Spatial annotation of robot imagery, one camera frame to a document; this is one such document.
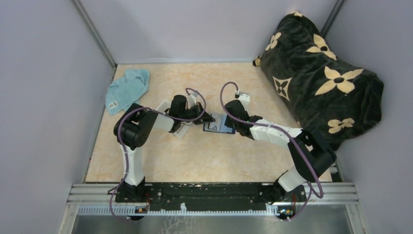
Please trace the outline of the white plastic card tray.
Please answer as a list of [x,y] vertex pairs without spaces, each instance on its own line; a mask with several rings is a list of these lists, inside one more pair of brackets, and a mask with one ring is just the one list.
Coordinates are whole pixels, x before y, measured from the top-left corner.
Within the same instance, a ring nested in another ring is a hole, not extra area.
[[170,107],[171,103],[169,101],[162,101],[158,107],[155,109],[161,114],[157,115],[156,121],[154,122],[153,128],[164,130],[166,132],[172,133],[174,136],[178,138],[182,138],[187,131],[192,126],[192,122],[181,122],[178,120],[174,120],[170,117],[166,117],[163,115],[166,110]]

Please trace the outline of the navy blue card holder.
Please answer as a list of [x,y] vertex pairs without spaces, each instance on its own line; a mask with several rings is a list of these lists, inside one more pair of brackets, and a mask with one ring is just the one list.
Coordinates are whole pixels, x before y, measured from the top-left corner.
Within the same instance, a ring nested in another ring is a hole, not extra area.
[[225,125],[227,114],[212,113],[211,116],[215,119],[215,121],[204,124],[203,126],[204,132],[220,133],[220,134],[235,134],[235,129],[227,127]]

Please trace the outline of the silver VIP card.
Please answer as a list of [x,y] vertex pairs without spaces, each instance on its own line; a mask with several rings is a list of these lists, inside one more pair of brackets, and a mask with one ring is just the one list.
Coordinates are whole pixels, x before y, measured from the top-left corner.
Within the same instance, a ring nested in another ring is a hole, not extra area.
[[208,128],[209,128],[210,130],[214,130],[214,131],[219,132],[219,131],[220,131],[220,128],[221,128],[221,124],[218,123],[218,122],[213,122],[213,123],[210,123],[210,124],[209,124]]

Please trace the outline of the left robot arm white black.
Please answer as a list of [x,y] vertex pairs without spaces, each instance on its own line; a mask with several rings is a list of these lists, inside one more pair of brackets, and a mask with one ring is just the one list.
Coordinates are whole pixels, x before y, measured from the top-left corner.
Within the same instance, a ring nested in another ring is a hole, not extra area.
[[188,97],[175,95],[171,102],[163,101],[156,109],[133,104],[115,124],[113,133],[123,153],[125,170],[120,184],[111,190],[116,202],[144,202],[149,198],[142,147],[152,129],[182,137],[191,125],[215,122],[197,97],[195,93]]

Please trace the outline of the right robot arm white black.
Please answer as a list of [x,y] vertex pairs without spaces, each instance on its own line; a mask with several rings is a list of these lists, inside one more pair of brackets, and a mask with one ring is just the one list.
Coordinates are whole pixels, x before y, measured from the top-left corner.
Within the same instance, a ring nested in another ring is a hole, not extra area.
[[241,136],[286,148],[294,162],[291,169],[276,179],[275,197],[287,201],[298,186],[317,183],[319,177],[335,163],[337,156],[315,128],[291,128],[269,122],[261,116],[250,116],[240,100],[224,105],[226,125]]

